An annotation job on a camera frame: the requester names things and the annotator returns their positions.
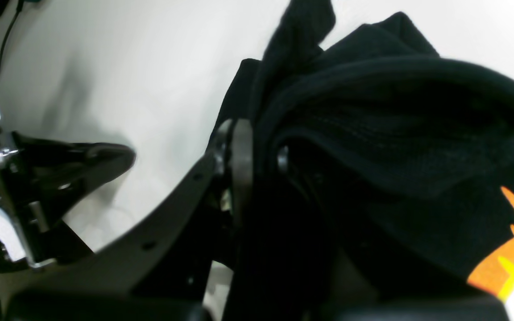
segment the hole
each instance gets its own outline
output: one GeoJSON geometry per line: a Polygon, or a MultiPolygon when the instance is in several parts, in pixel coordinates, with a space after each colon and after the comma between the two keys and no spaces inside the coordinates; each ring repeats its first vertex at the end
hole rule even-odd
{"type": "Polygon", "coordinates": [[[146,242],[146,243],[142,244],[142,249],[145,251],[149,251],[149,250],[152,250],[155,246],[156,246],[155,241],[146,242]]]}

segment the black fabric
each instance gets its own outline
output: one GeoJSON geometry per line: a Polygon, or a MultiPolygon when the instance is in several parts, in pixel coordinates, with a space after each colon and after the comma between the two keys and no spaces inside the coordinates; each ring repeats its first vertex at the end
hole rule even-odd
{"type": "Polygon", "coordinates": [[[298,298],[310,295],[294,284],[309,275],[288,257],[267,256],[281,246],[306,262],[306,249],[289,240],[316,229],[328,230],[385,298],[469,291],[473,268],[512,238],[514,210],[501,187],[514,192],[514,81],[441,58],[402,12],[322,51],[334,23],[330,1],[292,0],[263,61],[241,64],[224,100],[216,126],[243,115],[253,125],[257,209],[230,295],[240,307],[230,315],[247,319],[249,302],[296,315],[298,298]],[[282,146],[300,175],[331,182],[316,199],[330,205],[328,217],[307,214],[294,225],[308,231],[291,228],[299,216],[275,194],[282,146]],[[269,293],[268,279],[282,282],[275,273],[298,293],[269,293]]]}

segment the yellow graphic print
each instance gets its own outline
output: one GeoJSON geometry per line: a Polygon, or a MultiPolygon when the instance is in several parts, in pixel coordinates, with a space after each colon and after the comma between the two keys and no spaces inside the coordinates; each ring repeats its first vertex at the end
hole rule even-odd
{"type": "MultiPolygon", "coordinates": [[[[501,191],[514,208],[514,193],[506,187],[501,187],[501,191]]],[[[510,231],[514,236],[513,224],[510,231]]],[[[514,237],[481,261],[467,282],[506,301],[514,289],[514,237]]]]}

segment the black cloth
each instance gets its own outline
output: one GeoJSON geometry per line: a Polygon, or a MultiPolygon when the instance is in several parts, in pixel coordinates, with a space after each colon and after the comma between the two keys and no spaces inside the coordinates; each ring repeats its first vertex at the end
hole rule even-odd
{"type": "MultiPolygon", "coordinates": [[[[322,173],[332,185],[320,197],[335,209],[327,226],[379,290],[394,296],[392,287],[414,284],[424,294],[439,279],[422,276],[431,266],[465,284],[512,238],[514,210],[501,187],[514,192],[514,81],[441,58],[402,12],[362,25],[323,51],[318,44],[334,23],[329,0],[292,0],[263,60],[241,64],[216,127],[227,118],[251,120],[256,185],[274,189],[285,145],[304,176],[338,169],[322,173]]],[[[265,221],[284,215],[265,215],[267,202],[283,198],[259,187],[255,198],[259,241],[245,248],[262,259],[292,234],[280,236],[265,221]],[[275,241],[263,236],[269,232],[275,241]]],[[[249,274],[271,276],[259,258],[247,260],[249,274]]],[[[282,265],[283,256],[276,258],[282,265]]],[[[453,281],[442,278],[447,290],[453,281]]]]}

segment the orange graphic print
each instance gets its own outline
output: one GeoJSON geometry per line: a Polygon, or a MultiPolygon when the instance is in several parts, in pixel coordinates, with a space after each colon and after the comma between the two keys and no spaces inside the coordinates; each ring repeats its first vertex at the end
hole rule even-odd
{"type": "MultiPolygon", "coordinates": [[[[514,208],[514,193],[506,187],[501,191],[514,208]]],[[[510,230],[514,236],[513,224],[510,230]]],[[[481,261],[467,282],[506,301],[514,289],[514,237],[481,261]]]]}

